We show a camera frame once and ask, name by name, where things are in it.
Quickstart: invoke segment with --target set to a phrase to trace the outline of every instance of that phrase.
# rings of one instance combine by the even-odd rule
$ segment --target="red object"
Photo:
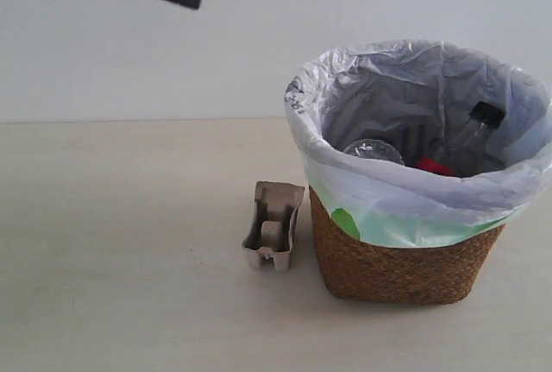
[[[423,171],[436,173],[442,176],[456,176],[455,171],[453,171],[451,168],[445,167],[444,165],[441,165],[439,162],[434,161],[431,158],[423,158],[417,167],[418,169],[422,169]]]

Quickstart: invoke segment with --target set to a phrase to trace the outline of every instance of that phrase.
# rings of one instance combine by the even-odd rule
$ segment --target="wicker basket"
[[[341,299],[445,305],[464,299],[504,225],[461,243],[429,249],[390,249],[355,240],[329,217],[310,188],[318,265]]]

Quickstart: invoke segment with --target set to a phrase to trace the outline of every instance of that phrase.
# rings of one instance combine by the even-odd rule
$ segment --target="trash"
[[[273,260],[277,271],[286,271],[293,250],[293,236],[304,187],[283,182],[259,181],[255,186],[254,216],[248,236],[241,243],[249,267],[259,269]]]
[[[466,178],[480,173],[480,162],[494,130],[504,119],[504,112],[485,102],[478,102],[458,133],[439,141],[418,169],[444,176]]]
[[[457,178],[416,169],[438,141],[461,133],[478,102],[505,114],[480,173]],[[503,225],[549,187],[550,102],[544,83],[481,52],[386,41],[337,48],[306,63],[288,85],[285,113],[310,187],[328,215],[339,210],[348,221],[350,236],[428,248]],[[343,154],[366,138],[393,145],[405,166]]]
[[[389,143],[377,139],[361,139],[351,143],[344,150],[344,154],[350,154],[362,159],[377,159],[380,161],[395,162],[404,165],[400,153]]]

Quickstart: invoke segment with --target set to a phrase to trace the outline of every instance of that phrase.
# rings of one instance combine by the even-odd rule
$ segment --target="cardboard egg carton piece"
[[[277,271],[287,271],[304,187],[284,182],[258,181],[251,230],[241,243],[249,267],[260,269],[273,260]]]

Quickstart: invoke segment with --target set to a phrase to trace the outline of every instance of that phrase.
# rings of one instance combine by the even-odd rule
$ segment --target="white wall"
[[[0,0],[0,122],[283,115],[298,67],[395,38],[552,81],[550,0]]]

